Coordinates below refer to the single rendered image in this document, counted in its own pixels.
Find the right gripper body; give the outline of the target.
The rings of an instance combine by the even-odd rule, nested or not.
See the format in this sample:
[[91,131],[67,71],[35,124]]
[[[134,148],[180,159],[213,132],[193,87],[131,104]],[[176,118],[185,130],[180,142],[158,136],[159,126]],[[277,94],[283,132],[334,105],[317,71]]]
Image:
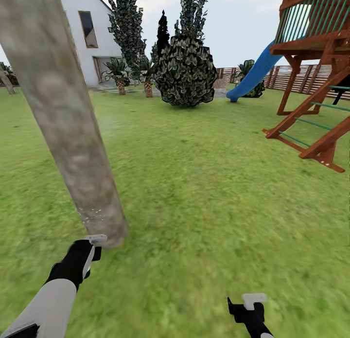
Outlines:
[[243,304],[234,304],[232,307],[236,323],[245,323],[245,326],[248,329],[248,325],[251,320],[260,320],[261,322],[265,322],[263,305],[260,303],[255,303],[253,306],[254,310],[246,310]]

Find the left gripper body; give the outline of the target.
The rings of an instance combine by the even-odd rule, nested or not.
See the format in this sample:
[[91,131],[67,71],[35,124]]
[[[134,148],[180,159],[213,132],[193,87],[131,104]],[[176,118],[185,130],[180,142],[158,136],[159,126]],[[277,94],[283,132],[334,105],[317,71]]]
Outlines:
[[99,246],[99,247],[95,246],[95,255],[93,257],[92,262],[99,261],[100,258],[101,258],[101,253],[102,253],[102,247],[101,246]]

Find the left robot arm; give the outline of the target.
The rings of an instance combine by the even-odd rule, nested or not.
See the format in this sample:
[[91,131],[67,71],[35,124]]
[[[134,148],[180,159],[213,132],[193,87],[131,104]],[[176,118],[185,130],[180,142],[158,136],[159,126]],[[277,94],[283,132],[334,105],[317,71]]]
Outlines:
[[76,240],[68,254],[56,263],[33,300],[0,338],[64,338],[71,308],[91,262],[99,261],[106,242],[104,234]]

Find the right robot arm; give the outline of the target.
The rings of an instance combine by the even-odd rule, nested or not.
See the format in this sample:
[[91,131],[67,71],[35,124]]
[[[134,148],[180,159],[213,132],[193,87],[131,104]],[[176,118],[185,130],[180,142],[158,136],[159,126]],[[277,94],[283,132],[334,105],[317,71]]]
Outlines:
[[267,301],[264,293],[243,294],[244,304],[228,303],[230,314],[236,323],[245,323],[251,338],[275,338],[264,325],[263,302]]

